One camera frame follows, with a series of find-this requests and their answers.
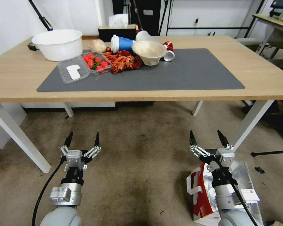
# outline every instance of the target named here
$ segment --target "white plastic bowl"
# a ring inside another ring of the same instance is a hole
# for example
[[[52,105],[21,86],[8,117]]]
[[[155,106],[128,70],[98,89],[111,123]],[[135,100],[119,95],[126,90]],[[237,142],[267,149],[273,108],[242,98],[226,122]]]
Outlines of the white plastic bowl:
[[[78,30],[53,30],[32,38],[44,57],[51,61],[69,60],[82,54],[82,32]]]
[[[139,55],[145,65],[153,66],[166,54],[166,47],[155,41],[137,41],[132,44],[132,50]]]

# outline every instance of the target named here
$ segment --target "tissue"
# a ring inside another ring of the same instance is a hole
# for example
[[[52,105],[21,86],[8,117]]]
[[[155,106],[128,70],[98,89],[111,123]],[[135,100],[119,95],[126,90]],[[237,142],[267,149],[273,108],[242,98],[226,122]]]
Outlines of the tissue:
[[[109,17],[109,27],[127,27],[128,14],[116,14]]]

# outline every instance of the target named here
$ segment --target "cherry tomato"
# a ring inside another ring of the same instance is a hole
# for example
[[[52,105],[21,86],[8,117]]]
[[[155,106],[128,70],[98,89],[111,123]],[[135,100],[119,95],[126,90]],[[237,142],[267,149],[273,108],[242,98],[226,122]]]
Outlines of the cherry tomato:
[[[95,62],[101,63],[101,59],[98,58],[98,57],[96,57],[96,58],[95,58]]]
[[[102,63],[102,67],[108,67],[108,63],[107,63],[106,61],[104,61],[104,62]]]
[[[87,60],[89,60],[89,57],[85,55],[85,56],[83,56],[83,59],[84,59],[84,61],[87,62]]]
[[[98,67],[97,67],[97,71],[98,71],[98,72],[103,72],[103,67],[102,67],[101,65],[98,66]]]
[[[87,64],[89,64],[90,62],[92,62],[92,64],[93,64],[93,59],[88,59],[87,60]]]
[[[91,62],[88,62],[88,67],[90,68],[90,69],[92,69],[92,66],[93,66],[93,61]]]
[[[92,53],[89,53],[87,56],[88,56],[89,59],[95,58],[95,56]]]

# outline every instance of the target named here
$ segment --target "gray mat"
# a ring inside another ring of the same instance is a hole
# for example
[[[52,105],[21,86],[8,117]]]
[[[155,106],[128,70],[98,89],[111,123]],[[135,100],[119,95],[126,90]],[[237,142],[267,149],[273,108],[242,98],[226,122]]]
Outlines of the gray mat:
[[[207,49],[175,49],[172,62],[143,65],[116,75],[107,72],[64,84],[56,67],[37,91],[128,91],[244,89],[245,87]]]

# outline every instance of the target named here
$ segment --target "cooked crayfish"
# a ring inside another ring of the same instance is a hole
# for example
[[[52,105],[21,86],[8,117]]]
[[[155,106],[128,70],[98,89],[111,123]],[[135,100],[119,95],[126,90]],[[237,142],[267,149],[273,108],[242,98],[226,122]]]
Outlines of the cooked crayfish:
[[[112,55],[111,49],[107,47],[107,50],[103,55],[112,63],[111,72],[113,74],[122,72],[125,69],[136,70],[142,65],[142,60],[139,56],[133,56],[132,53],[126,50],[119,51],[115,55]]]

